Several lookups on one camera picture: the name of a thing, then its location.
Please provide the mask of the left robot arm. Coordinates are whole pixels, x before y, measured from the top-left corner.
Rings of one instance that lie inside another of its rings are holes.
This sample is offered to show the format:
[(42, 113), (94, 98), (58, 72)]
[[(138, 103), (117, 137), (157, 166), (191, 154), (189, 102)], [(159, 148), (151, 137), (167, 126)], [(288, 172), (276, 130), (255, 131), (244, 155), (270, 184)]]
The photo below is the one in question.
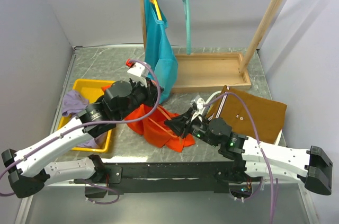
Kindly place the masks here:
[(61, 129), (28, 148), (2, 152), (12, 189), (9, 195), (27, 198), (50, 184), (72, 178), (92, 183), (102, 181), (106, 168), (98, 155), (73, 162), (57, 162), (56, 158), (117, 124), (127, 123), (125, 118), (142, 104), (154, 112), (162, 91), (156, 79), (116, 81)]

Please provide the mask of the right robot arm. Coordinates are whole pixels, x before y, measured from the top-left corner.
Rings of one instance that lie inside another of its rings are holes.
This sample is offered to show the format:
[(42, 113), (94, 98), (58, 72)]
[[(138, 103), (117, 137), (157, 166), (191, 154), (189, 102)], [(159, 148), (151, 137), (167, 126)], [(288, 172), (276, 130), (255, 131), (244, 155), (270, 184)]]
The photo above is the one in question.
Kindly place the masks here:
[(331, 195), (333, 162), (322, 148), (293, 149), (268, 143), (233, 131), (222, 118), (193, 117), (192, 109), (166, 120), (165, 125), (178, 137), (192, 135), (218, 147), (218, 153), (232, 160), (217, 178), (228, 183), (243, 183), (252, 178), (302, 182), (319, 195)]

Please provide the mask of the orange plastic hanger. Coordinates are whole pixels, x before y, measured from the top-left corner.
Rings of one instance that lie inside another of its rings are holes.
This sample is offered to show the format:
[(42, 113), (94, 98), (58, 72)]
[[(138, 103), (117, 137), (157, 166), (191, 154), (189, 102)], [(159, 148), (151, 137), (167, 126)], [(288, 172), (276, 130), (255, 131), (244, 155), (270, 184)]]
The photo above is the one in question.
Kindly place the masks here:
[(181, 152), (184, 148), (185, 140), (176, 136), (165, 124), (166, 120), (174, 117), (174, 114), (159, 105), (160, 92), (159, 87), (154, 80), (150, 83), (155, 85), (155, 105), (151, 110), (152, 113), (147, 117), (146, 122), (146, 139), (149, 143), (157, 147), (167, 146), (168, 148)]

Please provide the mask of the orange t shirt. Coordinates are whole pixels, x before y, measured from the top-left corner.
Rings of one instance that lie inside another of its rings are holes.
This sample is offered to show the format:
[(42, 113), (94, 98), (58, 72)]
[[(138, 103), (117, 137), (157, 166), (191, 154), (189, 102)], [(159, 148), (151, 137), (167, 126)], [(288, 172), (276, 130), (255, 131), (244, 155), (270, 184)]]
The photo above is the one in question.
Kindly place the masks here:
[(180, 153), (183, 148), (194, 145), (195, 140), (192, 136), (187, 136), (182, 139), (165, 125), (165, 121), (177, 115), (177, 113), (171, 113), (159, 105), (147, 118), (138, 122), (128, 123), (127, 126), (137, 134), (143, 136), (149, 144), (158, 148), (166, 146)]

